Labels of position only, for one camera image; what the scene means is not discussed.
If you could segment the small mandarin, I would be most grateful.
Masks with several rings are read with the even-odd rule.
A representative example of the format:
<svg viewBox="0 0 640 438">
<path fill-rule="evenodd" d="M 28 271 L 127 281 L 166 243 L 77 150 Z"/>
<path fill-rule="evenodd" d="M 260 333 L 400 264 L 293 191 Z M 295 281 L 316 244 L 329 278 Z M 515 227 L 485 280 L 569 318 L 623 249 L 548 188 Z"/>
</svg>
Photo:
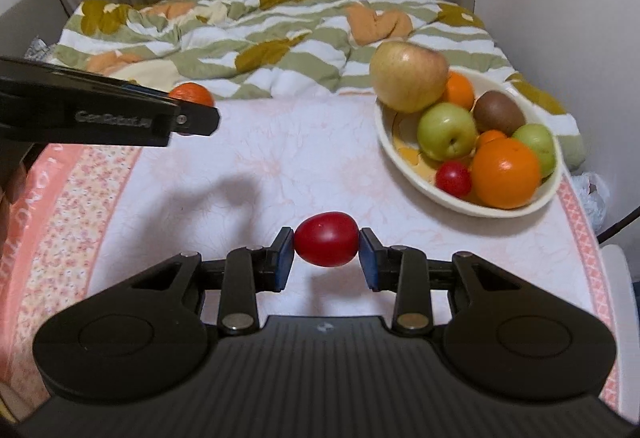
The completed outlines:
<svg viewBox="0 0 640 438">
<path fill-rule="evenodd" d="M 503 139 L 506 139 L 507 137 L 508 136 L 505 133 L 501 132 L 500 130 L 495 130 L 495 129 L 487 130 L 481 133 L 477 137 L 475 148 L 479 150 L 482 146 L 490 142 L 503 140 Z"/>
<path fill-rule="evenodd" d="M 179 86 L 175 86 L 168 95 L 175 100 L 183 102 L 200 104 L 207 107 L 215 106 L 213 95 L 210 94 L 205 86 L 194 82 L 181 83 Z"/>
</svg>

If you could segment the red cherry tomato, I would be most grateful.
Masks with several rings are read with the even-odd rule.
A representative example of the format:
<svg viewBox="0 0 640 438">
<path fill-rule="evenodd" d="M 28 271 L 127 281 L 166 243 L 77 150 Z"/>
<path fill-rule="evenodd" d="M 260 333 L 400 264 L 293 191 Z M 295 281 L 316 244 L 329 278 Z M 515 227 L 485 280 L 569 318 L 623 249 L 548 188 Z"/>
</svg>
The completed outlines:
<svg viewBox="0 0 640 438">
<path fill-rule="evenodd" d="M 358 224 L 340 211 L 319 213 L 299 224 L 294 233 L 294 247 L 297 255 L 311 265 L 324 268 L 346 265 L 358 253 Z"/>
<path fill-rule="evenodd" d="M 435 185 L 457 198 L 464 198 L 472 191 L 471 172 L 459 161 L 445 161 L 435 175 Z"/>
</svg>

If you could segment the large orange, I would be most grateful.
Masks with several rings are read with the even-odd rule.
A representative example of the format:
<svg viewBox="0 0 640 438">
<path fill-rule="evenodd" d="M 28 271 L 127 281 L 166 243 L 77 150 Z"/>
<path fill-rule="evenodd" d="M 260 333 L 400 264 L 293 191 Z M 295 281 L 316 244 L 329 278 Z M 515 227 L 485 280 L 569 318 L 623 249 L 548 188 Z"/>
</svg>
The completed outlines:
<svg viewBox="0 0 640 438">
<path fill-rule="evenodd" d="M 471 164 L 473 190 L 485 205 L 514 209 L 527 205 L 540 187 L 538 157 L 512 138 L 488 142 L 475 152 Z"/>
</svg>

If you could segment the large green apple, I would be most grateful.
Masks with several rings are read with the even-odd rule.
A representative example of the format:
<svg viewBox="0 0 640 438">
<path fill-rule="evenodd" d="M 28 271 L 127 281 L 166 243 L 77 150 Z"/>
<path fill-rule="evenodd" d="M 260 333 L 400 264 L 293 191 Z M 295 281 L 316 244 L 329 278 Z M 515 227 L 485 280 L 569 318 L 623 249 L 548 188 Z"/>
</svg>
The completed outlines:
<svg viewBox="0 0 640 438">
<path fill-rule="evenodd" d="M 556 150 L 551 131 L 543 124 L 526 124 L 515 130 L 512 138 L 528 146 L 539 161 L 541 179 L 551 176 L 556 166 Z"/>
</svg>

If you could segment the yellow-red apple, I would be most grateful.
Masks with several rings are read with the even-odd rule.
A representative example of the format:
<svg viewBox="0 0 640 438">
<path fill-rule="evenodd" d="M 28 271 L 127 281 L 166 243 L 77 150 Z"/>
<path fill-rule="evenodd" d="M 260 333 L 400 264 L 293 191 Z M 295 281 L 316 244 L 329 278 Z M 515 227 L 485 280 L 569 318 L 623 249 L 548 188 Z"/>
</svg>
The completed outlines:
<svg viewBox="0 0 640 438">
<path fill-rule="evenodd" d="M 437 51 L 407 41 L 385 41 L 373 53 L 369 72 L 378 101 L 396 112 L 412 114 L 442 97 L 449 64 Z"/>
</svg>

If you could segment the grey patterned pillow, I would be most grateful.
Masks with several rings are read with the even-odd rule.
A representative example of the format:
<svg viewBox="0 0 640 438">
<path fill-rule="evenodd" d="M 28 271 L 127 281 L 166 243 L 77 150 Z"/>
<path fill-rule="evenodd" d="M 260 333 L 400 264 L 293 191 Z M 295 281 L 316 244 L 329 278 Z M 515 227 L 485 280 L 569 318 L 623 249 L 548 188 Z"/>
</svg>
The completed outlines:
<svg viewBox="0 0 640 438">
<path fill-rule="evenodd" d="M 53 57 L 55 48 L 55 43 L 47 44 L 47 42 L 40 37 L 35 37 L 29 43 L 29 46 L 24 53 L 24 59 L 34 60 L 35 62 L 49 62 Z"/>
</svg>

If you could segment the grey sofa headboard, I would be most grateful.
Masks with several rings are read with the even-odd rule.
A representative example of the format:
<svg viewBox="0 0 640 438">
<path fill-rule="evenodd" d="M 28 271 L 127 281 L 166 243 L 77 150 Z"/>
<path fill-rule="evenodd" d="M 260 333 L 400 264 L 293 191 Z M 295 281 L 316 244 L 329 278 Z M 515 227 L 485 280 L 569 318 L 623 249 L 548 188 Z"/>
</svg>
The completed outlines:
<svg viewBox="0 0 640 438">
<path fill-rule="evenodd" d="M 36 37 L 52 44 L 68 14 L 61 0 L 22 0 L 1 15 L 1 54 L 23 56 Z"/>
</svg>

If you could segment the green striped floral duvet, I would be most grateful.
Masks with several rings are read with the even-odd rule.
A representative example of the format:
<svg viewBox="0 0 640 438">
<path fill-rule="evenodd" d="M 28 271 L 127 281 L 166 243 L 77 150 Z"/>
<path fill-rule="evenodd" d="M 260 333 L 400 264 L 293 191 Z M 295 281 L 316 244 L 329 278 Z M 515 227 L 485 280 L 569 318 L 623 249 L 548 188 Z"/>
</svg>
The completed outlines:
<svg viewBox="0 0 640 438">
<path fill-rule="evenodd" d="M 218 100 L 368 94 L 370 58 L 385 40 L 504 83 L 533 104 L 568 167 L 585 161 L 574 117 L 525 80 L 473 12 L 444 0 L 86 0 L 51 62 L 166 92 L 194 82 Z"/>
</svg>

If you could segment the cream oval fruit bowl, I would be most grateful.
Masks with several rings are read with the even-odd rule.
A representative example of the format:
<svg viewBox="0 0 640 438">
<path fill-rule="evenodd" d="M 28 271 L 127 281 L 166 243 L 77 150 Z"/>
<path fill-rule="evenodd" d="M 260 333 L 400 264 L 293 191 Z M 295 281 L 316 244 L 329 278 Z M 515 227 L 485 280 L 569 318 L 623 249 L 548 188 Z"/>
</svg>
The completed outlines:
<svg viewBox="0 0 640 438">
<path fill-rule="evenodd" d="M 476 98 L 490 90 L 499 91 L 510 96 L 520 106 L 528 123 L 542 124 L 544 120 L 541 116 L 542 109 L 521 96 L 510 82 L 500 81 L 492 78 L 494 75 L 487 75 L 486 72 L 477 72 L 462 66 L 454 66 L 452 71 L 470 80 Z M 556 154 L 555 168 L 551 175 L 544 179 L 527 205 L 507 210 L 491 208 L 482 204 L 474 192 L 466 198 L 456 198 L 446 193 L 435 184 L 439 162 L 430 161 L 423 156 L 416 142 L 416 132 L 413 132 L 416 129 L 413 128 L 416 128 L 419 117 L 418 113 L 406 115 L 395 112 L 378 99 L 374 103 L 374 124 L 382 150 L 408 182 L 436 204 L 471 217 L 515 219 L 543 209 L 559 190 L 565 165 L 558 138 L 552 135 Z"/>
</svg>

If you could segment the green apple in bowl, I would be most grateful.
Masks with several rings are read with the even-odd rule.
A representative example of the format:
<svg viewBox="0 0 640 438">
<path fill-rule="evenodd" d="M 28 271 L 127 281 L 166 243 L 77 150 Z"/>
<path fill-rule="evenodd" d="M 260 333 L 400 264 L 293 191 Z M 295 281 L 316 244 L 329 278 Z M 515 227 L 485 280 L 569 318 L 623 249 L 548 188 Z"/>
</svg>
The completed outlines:
<svg viewBox="0 0 640 438">
<path fill-rule="evenodd" d="M 452 103 L 438 103 L 428 108 L 416 128 L 421 151 L 434 161 L 452 161 L 470 155 L 477 135 L 472 114 Z"/>
</svg>

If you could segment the small mandarin in bowl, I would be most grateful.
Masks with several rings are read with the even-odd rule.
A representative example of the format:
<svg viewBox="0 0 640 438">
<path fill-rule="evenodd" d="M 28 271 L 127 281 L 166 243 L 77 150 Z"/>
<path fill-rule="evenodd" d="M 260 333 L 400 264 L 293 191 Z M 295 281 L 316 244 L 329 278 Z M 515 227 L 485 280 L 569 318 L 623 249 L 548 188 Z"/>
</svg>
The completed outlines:
<svg viewBox="0 0 640 438">
<path fill-rule="evenodd" d="M 508 136 L 505 133 L 501 132 L 500 130 L 495 130 L 495 129 L 487 130 L 481 133 L 477 137 L 475 148 L 479 150 L 482 146 L 490 142 L 503 140 L 503 139 L 506 139 L 507 137 Z"/>
</svg>

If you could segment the brown kiwi in bowl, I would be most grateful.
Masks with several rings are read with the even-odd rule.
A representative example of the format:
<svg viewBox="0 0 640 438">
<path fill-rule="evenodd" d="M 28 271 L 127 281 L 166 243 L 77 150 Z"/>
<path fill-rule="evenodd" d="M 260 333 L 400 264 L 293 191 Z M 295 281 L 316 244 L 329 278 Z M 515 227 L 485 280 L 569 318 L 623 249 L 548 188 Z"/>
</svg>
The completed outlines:
<svg viewBox="0 0 640 438">
<path fill-rule="evenodd" d="M 498 130 L 508 137 L 526 124 L 520 106 L 509 95 L 497 90 L 487 91 L 476 100 L 473 117 L 480 133 Z"/>
</svg>

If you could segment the orange in bowl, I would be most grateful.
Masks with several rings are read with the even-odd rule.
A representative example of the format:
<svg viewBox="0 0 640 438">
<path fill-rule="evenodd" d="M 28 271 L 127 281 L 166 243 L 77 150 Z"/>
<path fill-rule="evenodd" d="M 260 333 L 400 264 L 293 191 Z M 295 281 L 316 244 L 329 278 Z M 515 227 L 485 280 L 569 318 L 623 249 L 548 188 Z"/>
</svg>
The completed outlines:
<svg viewBox="0 0 640 438">
<path fill-rule="evenodd" d="M 442 101 L 460 106 L 471 112 L 475 103 L 474 86 L 471 81 L 458 72 L 450 70 Z"/>
</svg>

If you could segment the white plastic bag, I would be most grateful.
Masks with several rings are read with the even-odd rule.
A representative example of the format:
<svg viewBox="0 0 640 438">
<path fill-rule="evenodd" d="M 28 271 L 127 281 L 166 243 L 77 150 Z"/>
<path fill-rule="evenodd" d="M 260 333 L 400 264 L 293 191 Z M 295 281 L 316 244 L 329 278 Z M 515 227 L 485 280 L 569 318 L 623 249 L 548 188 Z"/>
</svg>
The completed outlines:
<svg viewBox="0 0 640 438">
<path fill-rule="evenodd" d="M 572 176 L 572 182 L 591 228 L 596 233 L 601 232 L 608 212 L 608 186 L 596 172 L 590 171 Z"/>
</svg>

